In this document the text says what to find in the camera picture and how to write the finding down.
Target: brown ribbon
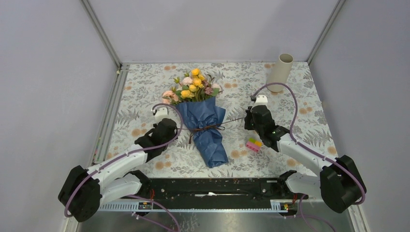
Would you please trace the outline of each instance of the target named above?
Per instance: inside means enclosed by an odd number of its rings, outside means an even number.
[[[204,127],[204,128],[191,128],[191,129],[182,128],[182,129],[183,129],[183,130],[190,130],[190,131],[193,131],[194,133],[195,133],[195,132],[198,132],[198,131],[205,131],[205,130],[208,130],[208,129],[217,129],[217,130],[223,131],[223,130],[225,130],[225,127],[222,127],[223,129],[221,129],[221,125],[222,125],[222,124],[225,124],[225,123],[228,123],[228,122],[237,121],[237,120],[241,120],[241,119],[244,119],[244,118],[245,118],[245,117],[240,117],[240,118],[237,118],[237,119],[234,119],[234,120],[231,120],[231,121],[222,122],[222,123],[215,124],[215,125],[209,125],[209,126],[206,126],[206,127]],[[192,142],[192,137],[193,137],[193,134],[194,134],[194,133],[191,133],[191,135],[190,135],[190,140],[188,141],[188,144],[191,144],[191,142]]]

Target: yellow rose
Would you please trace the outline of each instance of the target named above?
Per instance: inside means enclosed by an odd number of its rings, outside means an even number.
[[[193,76],[197,76],[199,74],[199,72],[200,72],[199,69],[194,69],[194,70],[191,71]]]
[[[194,97],[195,95],[191,92],[191,91],[189,91],[189,90],[183,90],[183,91],[181,91],[181,97],[182,98],[192,98],[192,97]]]
[[[197,87],[195,86],[195,85],[190,85],[190,91],[192,92],[192,93],[194,93],[194,92],[196,92],[198,89],[197,89]]]
[[[192,84],[199,87],[199,88],[203,88],[204,85],[202,85],[202,81],[201,79],[193,79]]]

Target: white vase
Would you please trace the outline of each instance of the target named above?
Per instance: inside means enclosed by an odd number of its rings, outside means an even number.
[[[281,54],[272,68],[272,72],[268,76],[266,83],[279,82],[286,84],[289,73],[291,72],[293,64],[293,57],[289,54]],[[280,85],[271,85],[267,87],[272,92],[280,92],[285,88]]]

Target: white wall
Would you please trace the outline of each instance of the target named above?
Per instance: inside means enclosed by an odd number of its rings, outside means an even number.
[[[91,0],[124,62],[306,60],[337,0]]]
[[[115,70],[80,1],[0,2],[0,231],[59,231]]]
[[[368,194],[372,232],[409,231],[410,1],[348,1],[311,70],[340,155]]]

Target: floral tablecloth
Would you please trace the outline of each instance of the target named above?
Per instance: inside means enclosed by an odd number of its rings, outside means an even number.
[[[244,117],[245,109],[252,105],[250,95],[265,84],[273,63],[185,63],[185,64],[133,64],[129,68],[121,97],[116,123],[107,158],[115,156],[139,136],[152,128],[154,117],[151,107],[161,101],[161,94],[169,90],[173,77],[183,77],[194,68],[216,78],[223,92],[217,96],[217,106],[226,109],[225,120]],[[306,62],[295,62],[288,78],[299,109],[294,133],[305,143],[313,145],[328,155],[337,156],[333,139],[324,117],[321,101]],[[285,89],[271,93],[265,89],[259,94],[268,97],[268,109],[275,122],[289,128],[294,114],[294,103]],[[179,125],[175,113],[171,113]],[[180,137],[150,162],[136,167],[148,177],[277,177],[287,170],[297,170],[314,175],[298,161],[263,146],[259,152],[245,147],[249,138],[259,140],[254,131],[245,130],[244,121],[224,125],[220,131],[229,163],[209,169],[206,167],[194,143],[188,144],[189,132],[183,130]]]

